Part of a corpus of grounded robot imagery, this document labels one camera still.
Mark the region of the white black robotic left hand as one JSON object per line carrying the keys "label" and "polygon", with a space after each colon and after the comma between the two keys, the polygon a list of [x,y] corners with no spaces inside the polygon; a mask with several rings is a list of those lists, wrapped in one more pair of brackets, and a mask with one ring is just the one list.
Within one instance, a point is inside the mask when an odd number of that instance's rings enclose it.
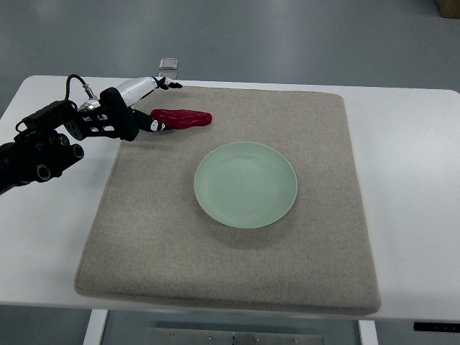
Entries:
{"label": "white black robotic left hand", "polygon": [[117,86],[125,104],[131,111],[132,117],[140,130],[145,132],[163,132],[171,130],[171,126],[153,119],[150,115],[133,109],[133,105],[150,95],[156,89],[168,90],[182,88],[183,85],[167,77],[143,77],[130,79]]}

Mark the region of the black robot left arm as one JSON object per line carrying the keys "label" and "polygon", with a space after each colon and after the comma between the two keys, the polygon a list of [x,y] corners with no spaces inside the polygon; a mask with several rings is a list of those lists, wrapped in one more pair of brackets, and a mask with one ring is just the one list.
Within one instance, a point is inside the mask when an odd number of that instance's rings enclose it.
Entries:
{"label": "black robot left arm", "polygon": [[83,148],[57,132],[58,127],[64,126],[78,141],[108,137],[130,142],[138,135],[139,127],[131,110],[113,87],[101,92],[97,99],[99,106],[80,111],[70,100],[70,82],[74,78],[81,82],[90,99],[94,99],[88,84],[72,74],[67,77],[63,100],[53,101],[17,123],[14,141],[1,145],[1,193],[58,178],[83,159]]}

